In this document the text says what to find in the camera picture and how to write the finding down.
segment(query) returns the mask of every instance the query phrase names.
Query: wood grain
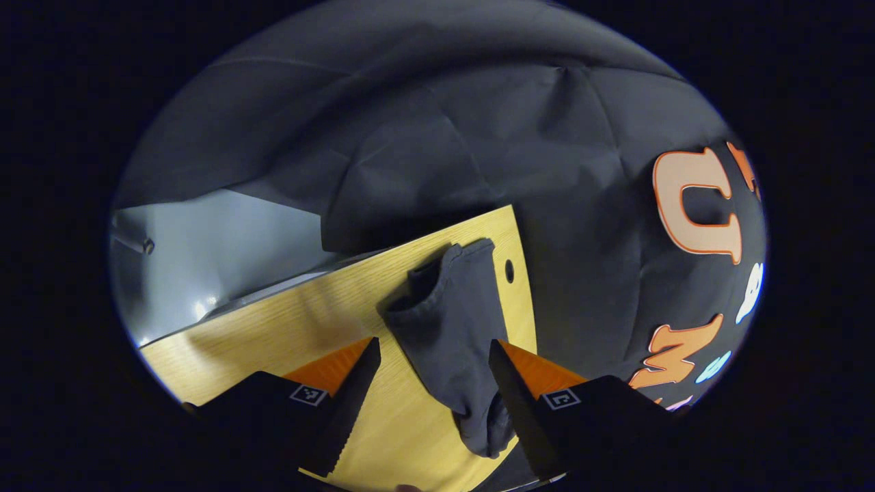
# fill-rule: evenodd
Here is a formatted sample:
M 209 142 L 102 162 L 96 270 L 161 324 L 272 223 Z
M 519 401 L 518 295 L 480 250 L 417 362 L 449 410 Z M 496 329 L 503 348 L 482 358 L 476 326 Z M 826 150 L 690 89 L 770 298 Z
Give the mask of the wood grain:
M 366 336 L 380 337 L 382 364 L 355 428 L 327 479 L 350 490 L 470 490 L 497 460 L 470 453 L 452 413 L 417 378 L 378 313 L 398 295 L 408 270 L 454 243 L 495 243 L 493 260 L 509 341 L 536 352 L 529 275 L 513 209 L 508 206 L 422 237 L 244 306 L 141 349 L 179 400 L 204 404 L 257 370 L 283 375 Z M 514 281 L 505 262 L 514 266 Z

